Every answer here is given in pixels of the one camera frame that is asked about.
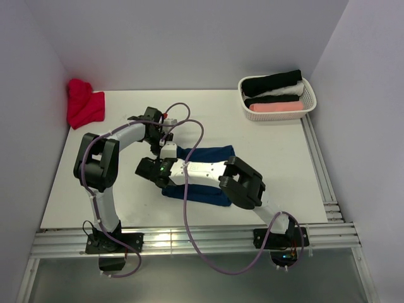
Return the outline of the blue Mickey Mouse t-shirt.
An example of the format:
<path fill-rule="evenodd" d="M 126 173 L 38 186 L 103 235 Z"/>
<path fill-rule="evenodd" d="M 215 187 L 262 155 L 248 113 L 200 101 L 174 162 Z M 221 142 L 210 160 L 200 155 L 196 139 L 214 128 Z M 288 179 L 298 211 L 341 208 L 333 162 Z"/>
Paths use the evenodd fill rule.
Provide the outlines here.
<path fill-rule="evenodd" d="M 235 156 L 234 147 L 227 145 L 223 147 L 197 148 L 189 157 L 190 162 L 222 162 Z M 168 198 L 184 199 L 185 185 L 167 186 L 162 189 L 162 195 Z M 225 193 L 217 187 L 190 184 L 187 191 L 187 200 L 209 205 L 228 207 L 232 204 Z"/>

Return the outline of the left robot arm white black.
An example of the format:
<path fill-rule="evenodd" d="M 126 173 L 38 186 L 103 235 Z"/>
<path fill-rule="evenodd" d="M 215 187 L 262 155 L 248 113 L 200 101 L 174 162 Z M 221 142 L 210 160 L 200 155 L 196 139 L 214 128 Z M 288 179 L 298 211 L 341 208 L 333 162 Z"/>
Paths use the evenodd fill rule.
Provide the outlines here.
<path fill-rule="evenodd" d="M 141 160 L 138 170 L 154 169 L 161 162 L 163 147 L 173 138 L 169 129 L 176 122 L 167 122 L 167 113 L 147 107 L 145 113 L 133 116 L 128 123 L 105 134 L 86 133 L 81 141 L 73 175 L 89 195 L 94 223 L 89 241 L 116 252 L 123 245 L 121 221 L 116 213 L 113 185 L 117 180 L 119 155 L 133 143 L 146 142 L 154 159 Z"/>

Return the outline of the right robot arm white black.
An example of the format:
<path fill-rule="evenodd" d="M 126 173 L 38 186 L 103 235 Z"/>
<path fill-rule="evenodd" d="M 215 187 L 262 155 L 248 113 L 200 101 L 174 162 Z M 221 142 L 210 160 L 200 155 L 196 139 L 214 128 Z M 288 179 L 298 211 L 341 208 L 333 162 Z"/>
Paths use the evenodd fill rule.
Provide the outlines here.
<path fill-rule="evenodd" d="M 221 162 L 145 157 L 135 174 L 154 183 L 169 198 L 252 210 L 262 221 L 273 224 L 270 235 L 280 246 L 295 238 L 292 219 L 270 202 L 263 176 L 239 157 Z"/>

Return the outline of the red t-shirt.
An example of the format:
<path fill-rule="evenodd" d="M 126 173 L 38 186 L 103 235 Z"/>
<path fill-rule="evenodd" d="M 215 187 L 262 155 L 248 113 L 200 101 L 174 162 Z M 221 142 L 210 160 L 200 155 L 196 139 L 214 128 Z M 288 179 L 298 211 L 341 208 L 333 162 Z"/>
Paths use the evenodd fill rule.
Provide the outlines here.
<path fill-rule="evenodd" d="M 73 78 L 68 82 L 67 122 L 78 129 L 105 119 L 105 93 L 94 92 L 90 83 Z"/>

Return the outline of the top black rolled shirt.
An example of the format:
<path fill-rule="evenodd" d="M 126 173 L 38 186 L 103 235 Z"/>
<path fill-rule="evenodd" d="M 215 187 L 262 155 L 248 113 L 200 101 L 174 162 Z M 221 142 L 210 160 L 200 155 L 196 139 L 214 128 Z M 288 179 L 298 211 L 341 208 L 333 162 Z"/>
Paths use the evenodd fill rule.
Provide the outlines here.
<path fill-rule="evenodd" d="M 241 90 L 247 97 L 255 97 L 265 92 L 294 86 L 302 80 L 301 70 L 293 70 L 286 73 L 272 74 L 248 78 L 241 81 Z"/>

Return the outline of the black rolled shirt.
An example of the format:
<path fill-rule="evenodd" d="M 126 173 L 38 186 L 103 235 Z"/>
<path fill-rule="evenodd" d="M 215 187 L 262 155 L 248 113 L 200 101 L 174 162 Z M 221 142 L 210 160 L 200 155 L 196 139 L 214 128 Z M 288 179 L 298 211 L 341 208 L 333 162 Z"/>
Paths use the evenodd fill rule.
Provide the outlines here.
<path fill-rule="evenodd" d="M 272 74 L 248 78 L 241 81 L 241 90 L 247 97 L 255 97 L 265 92 L 294 86 L 302 80 L 301 70 L 293 70 L 286 73 Z"/>
<path fill-rule="evenodd" d="M 247 98 L 244 101 L 244 105 L 249 108 L 252 104 L 272 104 L 272 103 L 284 103 L 299 101 L 298 95 L 266 95 L 262 97 Z"/>

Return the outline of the pink rolled shirt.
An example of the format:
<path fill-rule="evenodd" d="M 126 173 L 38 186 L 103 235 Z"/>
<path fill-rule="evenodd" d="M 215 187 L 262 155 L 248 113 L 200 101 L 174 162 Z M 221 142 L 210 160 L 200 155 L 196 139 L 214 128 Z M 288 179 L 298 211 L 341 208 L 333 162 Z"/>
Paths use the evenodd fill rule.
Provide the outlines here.
<path fill-rule="evenodd" d="M 290 112 L 290 111 L 304 110 L 304 104 L 300 100 L 293 102 L 252 104 L 249 106 L 249 110 L 253 112 Z"/>

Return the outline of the lower black rolled shirt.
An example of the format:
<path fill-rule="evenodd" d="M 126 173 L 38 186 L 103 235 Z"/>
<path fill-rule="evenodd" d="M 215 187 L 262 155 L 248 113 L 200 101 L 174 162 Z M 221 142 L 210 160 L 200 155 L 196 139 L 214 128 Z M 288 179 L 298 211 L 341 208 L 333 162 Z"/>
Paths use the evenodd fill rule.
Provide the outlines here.
<path fill-rule="evenodd" d="M 249 108 L 252 104 L 272 104 L 272 103 L 284 103 L 299 101 L 298 95 L 266 95 L 262 97 L 247 98 L 244 101 L 244 105 Z"/>

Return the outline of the white rolled shirt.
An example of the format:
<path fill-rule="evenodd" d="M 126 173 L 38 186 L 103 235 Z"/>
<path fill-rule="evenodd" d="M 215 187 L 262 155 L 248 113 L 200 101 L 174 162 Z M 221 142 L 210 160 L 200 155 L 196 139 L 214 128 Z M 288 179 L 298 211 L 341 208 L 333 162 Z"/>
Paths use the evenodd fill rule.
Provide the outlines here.
<path fill-rule="evenodd" d="M 296 85 L 277 88 L 275 90 L 267 91 L 259 95 L 264 96 L 280 96 L 280 95 L 298 95 L 301 96 L 304 92 L 305 85 L 303 81 L 298 81 Z"/>

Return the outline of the white plastic basket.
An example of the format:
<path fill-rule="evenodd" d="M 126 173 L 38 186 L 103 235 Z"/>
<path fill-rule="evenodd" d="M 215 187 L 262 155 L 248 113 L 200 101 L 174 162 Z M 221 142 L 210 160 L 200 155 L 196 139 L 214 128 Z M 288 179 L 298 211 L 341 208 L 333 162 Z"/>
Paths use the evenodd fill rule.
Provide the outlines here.
<path fill-rule="evenodd" d="M 250 121 L 284 121 L 284 120 L 294 120 L 301 119 L 306 114 L 313 111 L 317 106 L 317 99 L 315 93 L 312 89 L 311 84 L 307 79 L 303 78 L 302 83 L 304 84 L 303 94 L 300 97 L 300 101 L 302 101 L 304 105 L 303 110 L 296 111 L 286 111 L 286 112 L 255 112 L 249 110 L 244 103 L 244 93 L 242 92 L 242 83 L 245 80 L 253 79 L 253 78 L 262 78 L 264 75 L 259 76 L 246 76 L 239 80 L 238 82 L 238 95 L 239 95 L 239 103 L 241 104 L 241 109 L 245 115 L 245 117 Z"/>

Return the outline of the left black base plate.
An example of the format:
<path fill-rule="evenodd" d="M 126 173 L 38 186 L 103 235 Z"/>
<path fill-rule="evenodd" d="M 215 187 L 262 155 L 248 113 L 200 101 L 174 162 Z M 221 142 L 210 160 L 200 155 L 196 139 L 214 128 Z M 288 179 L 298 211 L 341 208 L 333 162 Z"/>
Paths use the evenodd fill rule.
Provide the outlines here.
<path fill-rule="evenodd" d="M 131 246 L 139 253 L 143 246 L 143 233 L 124 233 L 117 236 L 117 239 Z M 128 251 L 126 246 L 118 244 L 112 239 L 106 237 L 103 233 L 99 235 L 90 234 L 87 238 L 85 253 L 86 254 L 113 254 L 113 253 L 125 253 Z"/>

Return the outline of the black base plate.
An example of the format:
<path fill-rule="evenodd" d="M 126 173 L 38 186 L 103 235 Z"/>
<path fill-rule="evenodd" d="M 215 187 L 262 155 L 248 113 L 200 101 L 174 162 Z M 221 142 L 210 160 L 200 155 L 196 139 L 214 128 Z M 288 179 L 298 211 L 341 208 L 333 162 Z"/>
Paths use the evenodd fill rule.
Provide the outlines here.
<path fill-rule="evenodd" d="M 253 244 L 256 249 L 260 249 L 263 245 L 266 232 L 267 229 L 253 230 Z M 308 247 L 310 244 L 307 235 L 307 229 L 304 227 L 302 227 L 301 229 L 294 227 L 293 229 L 288 229 L 285 234 L 273 234 L 272 232 L 270 232 L 264 248 L 272 250 L 283 250 L 286 248 L 291 248 L 293 245 L 300 247 L 301 244 L 303 244 L 304 247 Z"/>
<path fill-rule="evenodd" d="M 117 239 L 131 246 L 139 253 L 143 246 L 143 233 L 124 233 L 117 236 Z M 87 238 L 85 253 L 86 254 L 113 254 L 113 253 L 125 253 L 128 251 L 126 246 L 118 244 L 112 239 L 106 237 L 103 233 L 99 235 L 90 234 Z"/>

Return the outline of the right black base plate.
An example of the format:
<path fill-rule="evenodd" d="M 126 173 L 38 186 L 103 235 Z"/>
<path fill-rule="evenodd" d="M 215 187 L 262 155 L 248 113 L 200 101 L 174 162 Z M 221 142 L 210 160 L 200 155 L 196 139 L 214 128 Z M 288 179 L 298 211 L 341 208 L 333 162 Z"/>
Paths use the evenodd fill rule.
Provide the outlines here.
<path fill-rule="evenodd" d="M 256 249 L 260 249 L 263 245 L 266 232 L 267 229 L 253 230 L 253 244 Z M 307 229 L 304 227 L 302 227 L 301 229 L 294 227 L 293 229 L 288 229 L 285 234 L 273 234 L 272 232 L 270 232 L 264 248 L 272 250 L 283 250 L 286 248 L 291 248 L 293 245 L 300 247 L 301 244 L 303 244 L 304 247 L 308 247 L 310 244 L 307 235 Z"/>

